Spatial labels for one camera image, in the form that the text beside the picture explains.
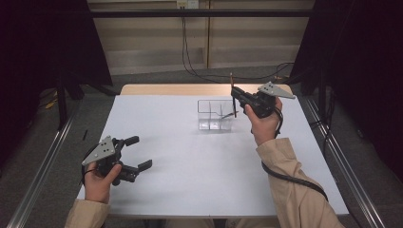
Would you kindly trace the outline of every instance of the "person's left hand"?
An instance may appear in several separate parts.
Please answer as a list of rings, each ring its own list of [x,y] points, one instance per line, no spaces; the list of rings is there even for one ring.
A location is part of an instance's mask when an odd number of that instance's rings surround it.
[[[88,166],[88,170],[95,170],[86,173],[85,176],[86,200],[108,204],[110,184],[113,182],[113,180],[115,180],[116,177],[118,177],[122,170],[122,166],[120,164],[115,164],[106,177],[102,177],[98,174],[96,166],[96,162],[91,163]]]

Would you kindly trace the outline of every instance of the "hand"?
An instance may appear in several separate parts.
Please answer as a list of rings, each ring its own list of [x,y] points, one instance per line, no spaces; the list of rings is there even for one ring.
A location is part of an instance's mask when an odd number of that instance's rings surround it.
[[[282,102],[278,97],[276,97],[276,108],[282,109]],[[258,146],[275,138],[279,122],[276,113],[273,112],[272,115],[259,119],[249,104],[245,106],[245,111],[249,121],[252,123],[252,133]]]
[[[110,184],[118,177],[122,170],[120,164],[115,164],[106,177],[101,177],[97,170],[96,162],[91,163],[88,166],[88,170],[95,169],[91,172],[86,173],[86,200],[102,202],[105,204],[109,203],[109,191]]]

